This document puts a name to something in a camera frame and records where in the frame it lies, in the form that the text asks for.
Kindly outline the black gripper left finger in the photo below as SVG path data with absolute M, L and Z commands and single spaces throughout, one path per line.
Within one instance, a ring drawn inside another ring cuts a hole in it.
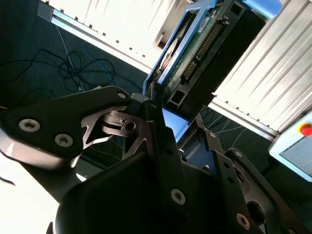
M 161 201 L 187 217 L 192 197 L 175 137 L 149 98 L 109 86 L 9 109 L 0 118 L 1 151 L 46 170 L 74 168 L 84 149 L 114 135 L 125 137 L 122 161 L 146 155 Z

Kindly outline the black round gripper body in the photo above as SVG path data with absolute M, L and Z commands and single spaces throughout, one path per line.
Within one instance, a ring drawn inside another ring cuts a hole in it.
M 188 217 L 160 199 L 153 162 L 139 154 L 73 187 L 59 204 L 56 234 L 242 234 L 217 182 L 183 163 L 193 207 Z

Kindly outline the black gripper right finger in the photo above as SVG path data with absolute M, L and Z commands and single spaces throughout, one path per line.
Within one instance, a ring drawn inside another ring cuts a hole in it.
M 221 191 L 227 234 L 298 234 L 300 220 L 239 150 L 223 152 L 216 134 L 197 115 L 196 134 L 209 153 L 206 167 Z

